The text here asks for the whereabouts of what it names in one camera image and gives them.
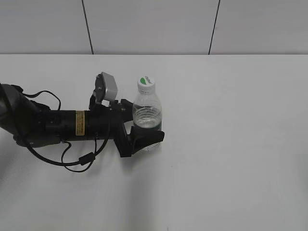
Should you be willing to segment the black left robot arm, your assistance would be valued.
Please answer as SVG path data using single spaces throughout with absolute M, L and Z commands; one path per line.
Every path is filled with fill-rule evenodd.
M 160 130 L 131 127 L 133 104 L 125 99 L 99 105 L 91 98 L 90 110 L 52 110 L 47 105 L 28 99 L 16 85 L 0 86 L 0 127 L 13 135 L 20 146 L 27 141 L 32 148 L 59 144 L 63 141 L 113 140 L 120 157 L 131 157 L 141 149 L 164 139 Z

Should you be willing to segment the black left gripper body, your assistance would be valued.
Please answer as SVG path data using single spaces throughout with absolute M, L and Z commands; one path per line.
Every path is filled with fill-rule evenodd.
M 94 152 L 98 155 L 109 140 L 113 140 L 120 157 L 131 157 L 131 138 L 127 134 L 121 115 L 121 101 L 114 101 L 109 106 L 96 104 L 94 97 L 90 98 L 89 110 L 86 113 L 86 134 L 89 140 L 103 140 L 101 147 Z

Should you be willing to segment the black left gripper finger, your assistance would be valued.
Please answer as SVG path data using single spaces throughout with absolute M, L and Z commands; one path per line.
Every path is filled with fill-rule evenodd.
M 132 126 L 130 130 L 131 153 L 144 149 L 150 145 L 160 143 L 164 140 L 165 133 L 160 130 L 143 129 Z
M 133 103 L 127 99 L 121 99 L 121 115 L 123 120 L 133 120 Z

